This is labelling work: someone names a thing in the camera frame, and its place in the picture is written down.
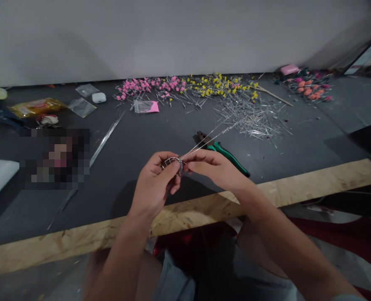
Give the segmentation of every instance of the pixelated blur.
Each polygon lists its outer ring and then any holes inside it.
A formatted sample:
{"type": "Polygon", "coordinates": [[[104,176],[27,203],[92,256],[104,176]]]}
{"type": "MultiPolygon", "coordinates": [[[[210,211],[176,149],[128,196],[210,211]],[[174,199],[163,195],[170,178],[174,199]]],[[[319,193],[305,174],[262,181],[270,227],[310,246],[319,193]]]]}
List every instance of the pixelated blur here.
{"type": "Polygon", "coordinates": [[[21,129],[36,150],[20,163],[26,189],[78,189],[89,175],[89,129],[21,129]]]}

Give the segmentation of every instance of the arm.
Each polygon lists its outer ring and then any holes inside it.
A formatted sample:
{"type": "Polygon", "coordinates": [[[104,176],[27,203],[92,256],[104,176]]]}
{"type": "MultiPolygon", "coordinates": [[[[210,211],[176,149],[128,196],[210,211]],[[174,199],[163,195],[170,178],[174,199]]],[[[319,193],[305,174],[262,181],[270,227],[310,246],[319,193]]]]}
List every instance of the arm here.
{"type": "Polygon", "coordinates": [[[224,156],[199,150],[185,161],[189,162],[185,170],[208,176],[234,193],[272,259],[306,300],[330,300],[340,294],[362,297],[311,240],[224,156]]]}
{"type": "Polygon", "coordinates": [[[161,162],[168,157],[178,155],[156,153],[139,174],[131,209],[102,271],[94,285],[88,288],[86,301],[135,300],[142,253],[152,221],[163,209],[167,192],[174,194],[180,184],[180,178],[175,176],[180,168],[179,162],[175,161],[161,170],[161,162]]]}

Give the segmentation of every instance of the left hand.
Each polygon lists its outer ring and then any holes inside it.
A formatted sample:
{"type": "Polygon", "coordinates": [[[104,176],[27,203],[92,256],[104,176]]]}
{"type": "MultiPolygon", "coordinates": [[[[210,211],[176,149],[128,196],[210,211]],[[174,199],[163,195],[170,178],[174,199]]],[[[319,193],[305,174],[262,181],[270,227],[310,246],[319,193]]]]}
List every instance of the left hand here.
{"type": "Polygon", "coordinates": [[[153,220],[163,209],[168,191],[174,194],[180,188],[181,178],[176,175],[180,163],[174,161],[164,170],[160,167],[169,157],[178,155],[172,152],[155,153],[141,170],[128,216],[141,216],[153,220]]]}

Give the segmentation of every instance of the pink container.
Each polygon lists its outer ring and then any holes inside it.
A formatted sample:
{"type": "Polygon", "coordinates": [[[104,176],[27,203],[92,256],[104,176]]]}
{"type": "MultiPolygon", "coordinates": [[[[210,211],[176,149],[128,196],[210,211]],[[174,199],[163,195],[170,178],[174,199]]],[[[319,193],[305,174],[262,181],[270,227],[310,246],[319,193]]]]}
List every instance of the pink container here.
{"type": "Polygon", "coordinates": [[[284,66],[280,69],[280,71],[284,74],[284,75],[288,75],[288,74],[291,74],[291,73],[296,73],[299,71],[299,68],[294,65],[294,64],[290,64],[290,65],[287,65],[287,66],[284,66]]]}

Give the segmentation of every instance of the yellow package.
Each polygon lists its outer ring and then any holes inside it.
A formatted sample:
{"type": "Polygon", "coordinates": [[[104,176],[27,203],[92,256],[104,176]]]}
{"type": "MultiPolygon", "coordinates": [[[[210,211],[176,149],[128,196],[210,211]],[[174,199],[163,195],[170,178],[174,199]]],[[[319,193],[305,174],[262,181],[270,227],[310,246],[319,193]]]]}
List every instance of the yellow package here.
{"type": "Polygon", "coordinates": [[[19,118],[34,117],[40,114],[49,114],[65,109],[66,105],[54,98],[39,99],[32,102],[23,102],[8,109],[19,118]]]}

